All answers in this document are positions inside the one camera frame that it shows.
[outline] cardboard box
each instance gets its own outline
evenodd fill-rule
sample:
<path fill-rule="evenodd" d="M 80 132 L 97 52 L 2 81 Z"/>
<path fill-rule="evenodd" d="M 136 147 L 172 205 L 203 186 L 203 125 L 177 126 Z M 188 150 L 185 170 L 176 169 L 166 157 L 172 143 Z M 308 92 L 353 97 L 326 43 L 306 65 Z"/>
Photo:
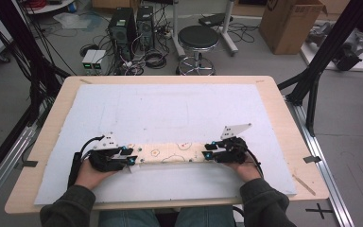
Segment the cardboard box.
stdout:
<path fill-rule="evenodd" d="M 268 0 L 259 32 L 274 54 L 298 54 L 322 10 L 319 0 Z"/>
<path fill-rule="evenodd" d="M 93 8 L 98 9 L 116 9 L 116 8 L 133 8 L 134 13 L 140 6 L 139 0 L 92 0 Z"/>

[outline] computer tower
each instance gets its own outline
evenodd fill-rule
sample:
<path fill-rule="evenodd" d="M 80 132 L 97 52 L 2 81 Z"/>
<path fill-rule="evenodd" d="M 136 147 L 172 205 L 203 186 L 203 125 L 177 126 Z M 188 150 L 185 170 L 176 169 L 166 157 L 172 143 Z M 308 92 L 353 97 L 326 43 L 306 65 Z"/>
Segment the computer tower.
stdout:
<path fill-rule="evenodd" d="M 136 42 L 133 44 L 133 41 L 137 38 L 137 30 L 132 8 L 115 9 L 108 30 L 113 48 L 120 51 L 122 57 L 126 60 L 132 60 L 137 46 Z"/>
<path fill-rule="evenodd" d="M 137 11 L 137 32 L 140 37 L 140 48 L 155 48 L 154 9 L 152 6 L 140 6 Z"/>

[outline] person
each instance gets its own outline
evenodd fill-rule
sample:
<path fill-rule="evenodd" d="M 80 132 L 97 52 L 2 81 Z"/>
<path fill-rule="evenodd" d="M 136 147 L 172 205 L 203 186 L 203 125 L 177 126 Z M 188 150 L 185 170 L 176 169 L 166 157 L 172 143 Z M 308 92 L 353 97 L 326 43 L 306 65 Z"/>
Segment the person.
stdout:
<path fill-rule="evenodd" d="M 275 227 L 296 226 L 285 211 L 289 199 L 272 188 L 263 178 L 252 158 L 248 155 L 243 164 L 225 164 L 233 169 L 245 182 L 240 188 L 244 206 L 244 225 Z M 82 227 L 90 225 L 95 195 L 92 190 L 115 172 L 99 172 L 86 159 L 80 168 L 74 185 L 53 204 L 40 212 L 43 227 Z M 99 227 L 107 226 L 160 226 L 153 210 L 101 211 Z M 176 226 L 234 226 L 233 208 L 226 206 L 204 206 L 182 208 Z"/>

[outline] tape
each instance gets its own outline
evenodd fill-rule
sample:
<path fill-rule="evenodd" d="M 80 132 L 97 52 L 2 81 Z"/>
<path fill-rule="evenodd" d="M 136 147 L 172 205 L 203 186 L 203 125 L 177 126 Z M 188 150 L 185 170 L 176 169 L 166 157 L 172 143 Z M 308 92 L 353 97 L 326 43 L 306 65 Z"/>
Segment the tape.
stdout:
<path fill-rule="evenodd" d="M 308 157 L 305 157 L 303 159 L 304 159 L 304 161 L 306 163 L 312 163 L 312 162 L 317 163 L 317 162 L 322 161 L 319 156 L 315 156 L 315 157 L 314 156 L 308 156 Z"/>
<path fill-rule="evenodd" d="M 37 166 L 37 164 L 38 164 L 37 161 L 24 161 L 23 167 L 35 167 Z"/>

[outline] wooden table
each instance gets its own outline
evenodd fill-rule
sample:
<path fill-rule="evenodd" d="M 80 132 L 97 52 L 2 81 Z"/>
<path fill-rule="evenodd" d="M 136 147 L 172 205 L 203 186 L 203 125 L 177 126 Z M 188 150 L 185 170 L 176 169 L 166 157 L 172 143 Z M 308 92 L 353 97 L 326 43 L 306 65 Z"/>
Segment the wooden table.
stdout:
<path fill-rule="evenodd" d="M 285 105 L 275 81 L 267 76 L 217 76 L 217 77 L 71 77 L 60 90 L 28 160 L 38 161 L 36 167 L 25 167 L 11 192 L 5 210 L 9 214 L 38 213 L 41 206 L 34 205 L 49 155 L 55 146 L 61 127 L 73 105 L 81 84 L 255 84 L 268 112 L 269 121 L 284 153 L 287 166 L 293 176 L 298 194 L 292 201 L 322 200 L 329 197 L 328 189 L 314 163 L 303 158 L 310 156 L 290 111 Z M 130 209 L 144 207 L 177 207 L 193 205 L 237 204 L 239 199 L 150 201 L 96 204 L 94 209 Z"/>

